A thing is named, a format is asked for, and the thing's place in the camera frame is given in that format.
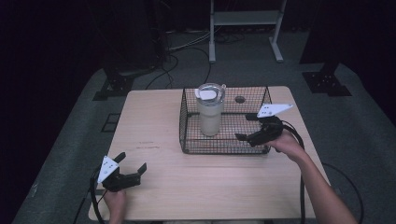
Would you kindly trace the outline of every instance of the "wooden table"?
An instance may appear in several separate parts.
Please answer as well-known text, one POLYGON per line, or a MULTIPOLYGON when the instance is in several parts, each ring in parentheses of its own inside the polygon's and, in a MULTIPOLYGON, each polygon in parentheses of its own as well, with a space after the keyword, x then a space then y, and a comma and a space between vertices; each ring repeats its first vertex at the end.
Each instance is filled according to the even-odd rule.
MULTIPOLYGON (((277 116, 290 122, 305 149, 327 176, 287 87, 269 87, 273 104, 294 107, 277 116)), ((282 153, 266 155, 188 155, 178 140, 182 90, 131 91, 108 156, 121 152, 121 174, 147 163, 141 185, 127 189, 127 219, 223 220, 298 218, 300 170, 282 153)), ((315 217, 305 193, 306 217, 315 217)), ((99 210, 109 213, 104 202, 99 210)), ((92 208, 90 219, 97 219, 92 208)))

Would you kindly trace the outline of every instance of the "hand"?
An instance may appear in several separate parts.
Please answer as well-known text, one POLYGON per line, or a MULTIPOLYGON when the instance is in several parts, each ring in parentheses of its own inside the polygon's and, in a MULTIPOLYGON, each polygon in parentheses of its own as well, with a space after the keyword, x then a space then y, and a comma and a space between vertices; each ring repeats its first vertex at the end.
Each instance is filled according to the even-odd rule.
POLYGON ((108 190, 104 196, 108 210, 110 211, 110 224, 121 224, 125 218, 126 210, 126 191, 125 189, 117 192, 108 190))
POLYGON ((292 161, 297 161, 306 154, 293 134, 287 130, 283 130, 282 134, 276 140, 269 141, 265 145, 274 147, 278 151, 285 153, 292 161))

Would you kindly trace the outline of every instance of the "black cable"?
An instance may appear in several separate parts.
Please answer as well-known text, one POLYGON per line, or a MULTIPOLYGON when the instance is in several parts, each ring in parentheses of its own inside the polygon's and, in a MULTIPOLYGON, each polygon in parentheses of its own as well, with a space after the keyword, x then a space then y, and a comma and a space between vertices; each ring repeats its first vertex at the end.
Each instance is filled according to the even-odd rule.
MULTIPOLYGON (((176 56, 174 56, 174 55, 169 55, 169 56, 170 56, 170 57, 176 58, 177 61, 178 61, 178 58, 177 58, 176 56)), ((162 70, 166 73, 166 75, 168 75, 168 79, 169 79, 169 83, 166 85, 165 88, 168 89, 168 87, 170 86, 170 89, 172 89, 172 88, 173 88, 172 83, 173 83, 174 79, 173 79, 173 77, 169 74, 169 72, 170 72, 171 70, 166 70, 166 69, 163 67, 163 64, 162 64, 161 68, 162 68, 162 70)))
MULTIPOLYGON (((227 6, 224 8, 224 11, 229 11, 229 7, 230 7, 231 2, 232 2, 231 0, 228 1, 227 6)), ((233 3, 233 8, 231 9, 231 11, 234 11, 234 10, 235 10, 235 6, 236 6, 237 3, 238 3, 237 0, 234 1, 234 3, 233 3)), ((184 34, 192 34, 191 32, 187 32, 187 31, 183 31, 182 33, 184 33, 184 34)), ((205 35, 202 35, 202 36, 200 36, 199 38, 197 38, 197 39, 195 39, 195 40, 192 40, 191 42, 189 42, 189 43, 187 43, 187 44, 185 44, 185 45, 183 45, 183 46, 176 47, 175 49, 170 49, 170 48, 169 48, 169 45, 168 45, 168 49, 170 49, 170 51, 171 51, 171 50, 184 49, 184 48, 187 48, 187 47, 189 47, 189 46, 198 44, 199 42, 202 42, 202 41, 204 41, 204 40, 207 40, 208 38, 210 38, 210 32, 206 32, 205 35)))
POLYGON ((148 90, 148 89, 149 89, 149 86, 150 86, 157 78, 159 78, 159 77, 161 77, 161 76, 167 74, 168 72, 172 71, 173 69, 175 69, 175 68, 177 67, 177 65, 178 65, 178 58, 177 58, 176 56, 174 56, 174 55, 169 55, 169 56, 170 56, 170 57, 173 57, 174 59, 176 59, 175 65, 173 65, 173 66, 171 67, 171 69, 165 70, 165 72, 159 74, 159 75, 156 76, 154 79, 152 79, 152 80, 150 81, 150 83, 146 86, 145 90, 148 90))
POLYGON ((245 35, 241 34, 241 36, 242 37, 239 38, 236 35, 218 34, 218 35, 216 35, 215 42, 217 44, 221 44, 221 45, 231 45, 233 43, 236 43, 236 42, 239 42, 239 41, 242 41, 245 39, 245 35))
MULTIPOLYGON (((289 126, 284 124, 283 128, 288 130, 289 132, 291 132, 294 135, 294 137, 297 138, 297 141, 298 141, 300 147, 303 150, 305 150, 303 138, 297 133, 297 130, 290 123, 288 123, 288 124, 289 124, 289 126)), ((303 224, 303 223, 305 223, 305 183, 304 183, 302 175, 300 178, 300 210, 301 210, 300 223, 303 224)))
MULTIPOLYGON (((174 52, 181 51, 181 50, 185 50, 185 49, 196 49, 196 50, 201 51, 201 52, 206 56, 207 61, 209 62, 209 55, 208 55, 208 54, 206 53, 206 51, 204 51, 203 49, 198 49, 198 48, 189 47, 189 48, 176 49, 176 50, 174 50, 174 52)), ((209 69, 208 69, 208 71, 207 71, 206 78, 205 78, 203 84, 205 84, 205 83, 207 82, 207 80, 209 79, 210 71, 212 70, 212 64, 211 64, 211 63, 208 63, 208 64, 209 64, 209 69)))
POLYGON ((364 206, 363 206, 363 199, 361 198, 361 194, 360 194, 358 188, 356 188, 356 186, 352 182, 352 180, 346 174, 344 174, 340 169, 338 169, 337 167, 335 167, 333 165, 330 165, 329 163, 326 163, 326 162, 323 162, 322 164, 324 166, 328 166, 330 168, 333 168, 336 172, 338 172, 340 175, 342 175, 349 182, 349 184, 352 186, 352 188, 355 190, 356 195, 358 196, 358 199, 359 199, 359 203, 361 205, 361 216, 359 218, 359 223, 361 224, 363 222, 363 219, 364 219, 364 206))
POLYGON ((108 189, 106 189, 105 193, 103 193, 102 197, 99 199, 98 202, 102 201, 102 199, 105 197, 106 193, 108 192, 108 189))
POLYGON ((76 216, 75 216, 75 219, 74 219, 74 221, 73 221, 73 224, 76 224, 76 223, 77 223, 77 219, 78 219, 79 213, 81 212, 82 205, 85 203, 85 199, 86 199, 86 198, 87 198, 87 197, 82 198, 81 203, 79 204, 78 210, 77 210, 77 212, 76 212, 76 216))
POLYGON ((102 219, 102 216, 100 215, 99 208, 98 208, 98 202, 96 201, 96 195, 95 195, 95 180, 97 178, 97 173, 100 171, 100 168, 101 168, 101 166, 96 168, 95 171, 93 172, 92 176, 91 176, 91 179, 90 179, 90 193, 91 193, 93 211, 95 212, 99 223, 105 224, 105 222, 102 219))

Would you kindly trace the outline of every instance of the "metal shelf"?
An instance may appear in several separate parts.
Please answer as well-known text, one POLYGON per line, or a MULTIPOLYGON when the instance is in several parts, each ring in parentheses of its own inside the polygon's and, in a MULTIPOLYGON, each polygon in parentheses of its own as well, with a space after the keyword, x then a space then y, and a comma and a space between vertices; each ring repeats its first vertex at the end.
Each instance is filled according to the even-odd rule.
POLYGON ((215 12, 214 25, 262 25, 276 24, 279 11, 215 12))
POLYGON ((216 62, 215 50, 215 26, 219 25, 261 25, 274 24, 276 26, 274 35, 269 37, 271 48, 273 49, 276 61, 283 62, 282 54, 277 46, 277 37, 280 31, 283 14, 287 0, 282 0, 280 10, 267 11, 215 11, 214 0, 210 6, 210 40, 209 40, 209 62, 216 62))

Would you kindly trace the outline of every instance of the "wire cage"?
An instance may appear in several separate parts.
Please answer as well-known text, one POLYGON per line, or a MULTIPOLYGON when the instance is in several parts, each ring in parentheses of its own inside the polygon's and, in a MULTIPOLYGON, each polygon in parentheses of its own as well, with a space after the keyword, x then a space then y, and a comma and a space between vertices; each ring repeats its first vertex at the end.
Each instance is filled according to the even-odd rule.
POLYGON ((194 88, 184 88, 179 119, 179 141, 187 154, 266 154, 268 146, 251 147, 238 141, 236 133, 251 134, 260 130, 257 120, 247 120, 246 115, 257 116, 262 104, 271 104, 267 87, 228 88, 225 92, 224 110, 221 113, 219 133, 206 136, 201 133, 199 112, 194 88))

